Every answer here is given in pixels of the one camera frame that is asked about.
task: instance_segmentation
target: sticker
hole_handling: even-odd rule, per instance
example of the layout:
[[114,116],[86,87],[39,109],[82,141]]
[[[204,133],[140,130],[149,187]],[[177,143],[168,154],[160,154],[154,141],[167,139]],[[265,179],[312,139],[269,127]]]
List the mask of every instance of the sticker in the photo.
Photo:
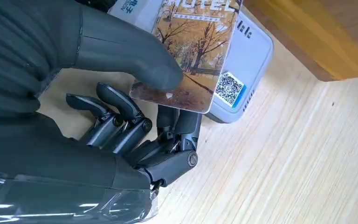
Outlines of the sticker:
[[218,80],[215,95],[224,103],[235,108],[242,95],[245,93],[246,86],[237,79],[231,72],[223,73]]

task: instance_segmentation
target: wood grain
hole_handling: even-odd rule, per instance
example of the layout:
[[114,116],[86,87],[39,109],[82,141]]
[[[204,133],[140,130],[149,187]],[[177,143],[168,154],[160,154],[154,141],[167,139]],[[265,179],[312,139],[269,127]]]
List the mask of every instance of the wood grain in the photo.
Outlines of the wood grain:
[[[320,82],[274,41],[242,119],[203,119],[199,164],[160,191],[159,214],[148,224],[358,224],[358,79]],[[132,80],[64,70],[41,96],[40,112],[78,138],[91,121],[66,106],[65,93],[95,95],[97,82],[128,91]],[[157,107],[138,103],[155,121]]]
[[243,3],[320,80],[358,77],[358,1]]

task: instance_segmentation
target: screw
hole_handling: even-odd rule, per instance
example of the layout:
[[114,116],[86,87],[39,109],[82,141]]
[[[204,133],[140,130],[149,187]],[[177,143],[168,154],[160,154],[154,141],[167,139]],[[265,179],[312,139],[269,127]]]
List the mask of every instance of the screw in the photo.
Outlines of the screw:
[[195,165],[197,165],[198,162],[198,156],[196,152],[191,152],[189,154],[189,157],[187,158],[187,162],[189,163],[190,167],[195,167]]
[[151,130],[151,127],[153,126],[153,123],[151,122],[151,120],[147,119],[145,120],[145,122],[143,123],[143,130],[145,132],[149,132]]

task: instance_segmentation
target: card reader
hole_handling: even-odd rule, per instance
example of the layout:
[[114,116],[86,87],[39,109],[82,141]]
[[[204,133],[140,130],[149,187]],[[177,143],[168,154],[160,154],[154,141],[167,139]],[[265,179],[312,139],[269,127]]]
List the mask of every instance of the card reader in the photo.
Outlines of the card reader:
[[[152,32],[162,0],[137,2],[142,4],[133,4],[128,11],[128,1],[118,0],[108,13]],[[240,11],[210,111],[205,115],[218,123],[237,121],[252,99],[273,52],[272,39]]]

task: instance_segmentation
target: card with autumn trees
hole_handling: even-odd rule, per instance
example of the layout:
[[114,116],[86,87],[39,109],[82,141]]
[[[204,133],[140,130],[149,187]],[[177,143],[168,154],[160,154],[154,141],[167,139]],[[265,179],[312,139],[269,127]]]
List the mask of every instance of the card with autumn trees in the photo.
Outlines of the card with autumn trees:
[[153,34],[182,68],[171,92],[135,81],[130,95],[160,105],[207,113],[242,0],[164,0]]

